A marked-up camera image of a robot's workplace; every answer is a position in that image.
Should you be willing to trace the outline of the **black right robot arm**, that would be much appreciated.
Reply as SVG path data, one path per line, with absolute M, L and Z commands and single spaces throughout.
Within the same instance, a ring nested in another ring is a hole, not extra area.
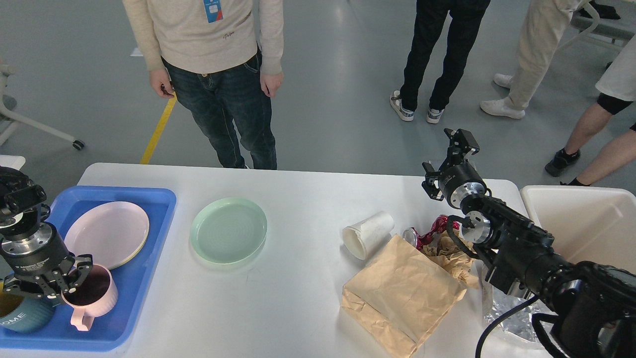
M 572 264 L 552 248 L 554 236 L 491 195 L 468 160 L 479 152 L 470 131 L 445 129 L 450 143 L 439 169 L 423 163 L 428 196 L 463 215 L 450 215 L 447 232 L 470 258 L 487 267 L 486 281 L 508 295 L 525 298 L 481 334 L 488 334 L 523 308 L 542 301 L 552 314 L 531 323 L 539 342 L 555 358 L 633 358 L 636 355 L 635 276 L 589 261 Z

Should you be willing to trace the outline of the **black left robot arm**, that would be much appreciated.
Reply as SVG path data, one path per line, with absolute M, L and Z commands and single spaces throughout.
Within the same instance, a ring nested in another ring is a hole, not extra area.
M 46 222 L 46 193 L 21 171 L 0 175 L 1 256 L 12 272 L 3 290 L 30 298 L 56 299 L 75 292 L 93 268 L 91 254 L 76 256 L 54 224 Z

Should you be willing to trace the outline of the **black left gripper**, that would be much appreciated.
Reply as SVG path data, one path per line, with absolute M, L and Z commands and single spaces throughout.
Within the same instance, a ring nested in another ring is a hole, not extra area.
M 1 229 L 1 256 L 13 270 L 2 281 L 8 294 L 55 299 L 75 292 L 93 268 L 92 255 L 71 256 L 52 224 L 39 224 L 30 236 L 9 227 Z M 45 277 L 47 294 L 35 277 Z

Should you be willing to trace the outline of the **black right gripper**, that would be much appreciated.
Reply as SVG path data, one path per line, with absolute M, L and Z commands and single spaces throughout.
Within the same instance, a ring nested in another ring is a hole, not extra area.
M 479 176 L 474 166 L 467 162 L 468 156 L 474 156 L 480 147 L 472 132 L 465 129 L 444 129 L 450 143 L 444 168 L 440 172 L 435 170 L 430 162 L 423 162 L 425 179 L 422 188 L 428 197 L 436 201 L 445 198 L 454 209 L 461 208 L 461 202 L 473 194 L 485 194 L 487 186 Z

